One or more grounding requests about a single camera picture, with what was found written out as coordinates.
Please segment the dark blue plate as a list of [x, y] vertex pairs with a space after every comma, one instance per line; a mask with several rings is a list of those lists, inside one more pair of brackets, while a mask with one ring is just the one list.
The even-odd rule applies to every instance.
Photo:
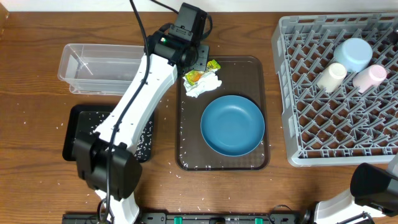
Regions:
[[218, 154], [240, 157], [261, 144], [266, 124], [261, 110], [251, 100], [225, 95], [205, 108], [200, 131], [207, 145]]

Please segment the white tissue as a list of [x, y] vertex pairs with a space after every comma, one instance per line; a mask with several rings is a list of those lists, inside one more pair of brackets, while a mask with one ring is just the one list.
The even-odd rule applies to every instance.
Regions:
[[218, 79], [216, 72], [208, 72], [202, 76], [199, 81], [191, 86], [183, 76], [184, 87], [186, 90], [186, 95], [190, 97], [197, 98], [199, 95], [206, 91], [213, 91], [221, 86], [222, 81]]

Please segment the pink cup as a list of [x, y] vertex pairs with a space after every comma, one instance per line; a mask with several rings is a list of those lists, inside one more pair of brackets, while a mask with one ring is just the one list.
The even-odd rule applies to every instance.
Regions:
[[364, 93], [373, 86], [379, 86], [386, 77], [387, 71], [382, 65], [371, 65], [353, 78], [353, 86], [358, 87], [360, 93]]

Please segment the cream white cup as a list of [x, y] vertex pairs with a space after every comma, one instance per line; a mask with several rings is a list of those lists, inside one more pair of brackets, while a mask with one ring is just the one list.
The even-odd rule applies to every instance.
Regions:
[[332, 63], [322, 72], [317, 86], [325, 89], [326, 93], [332, 93], [342, 84], [346, 75], [347, 70], [342, 64]]

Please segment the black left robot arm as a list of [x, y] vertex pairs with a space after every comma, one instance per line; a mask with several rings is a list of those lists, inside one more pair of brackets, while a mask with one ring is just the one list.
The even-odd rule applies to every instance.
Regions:
[[152, 35], [141, 29], [144, 55], [125, 94], [93, 133], [76, 135], [78, 176], [101, 196], [97, 223], [134, 223], [139, 216], [134, 190], [142, 166], [134, 154], [142, 131], [178, 76], [205, 70], [209, 47], [201, 42], [211, 33], [206, 26], [212, 25], [207, 12], [183, 3], [174, 23]]

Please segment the light blue bowl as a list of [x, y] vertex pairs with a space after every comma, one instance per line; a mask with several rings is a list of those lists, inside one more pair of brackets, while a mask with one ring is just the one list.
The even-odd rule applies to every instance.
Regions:
[[350, 38], [336, 47], [333, 56], [348, 72], [359, 73], [369, 65], [373, 50], [365, 40]]

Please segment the green yellow snack wrapper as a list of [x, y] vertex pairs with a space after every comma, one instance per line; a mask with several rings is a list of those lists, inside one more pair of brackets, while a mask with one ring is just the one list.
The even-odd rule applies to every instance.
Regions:
[[199, 79], [208, 72], [216, 72], [221, 68], [221, 65], [216, 60], [211, 60], [207, 62], [206, 69], [204, 72], [191, 70], [184, 75], [184, 79], [191, 85], [195, 85]]

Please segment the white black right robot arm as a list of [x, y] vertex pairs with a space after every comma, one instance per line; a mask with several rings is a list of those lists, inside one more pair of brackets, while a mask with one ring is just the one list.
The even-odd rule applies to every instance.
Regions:
[[368, 163], [360, 164], [349, 189], [317, 202], [300, 223], [374, 223], [375, 218], [397, 215], [397, 156], [386, 170]]

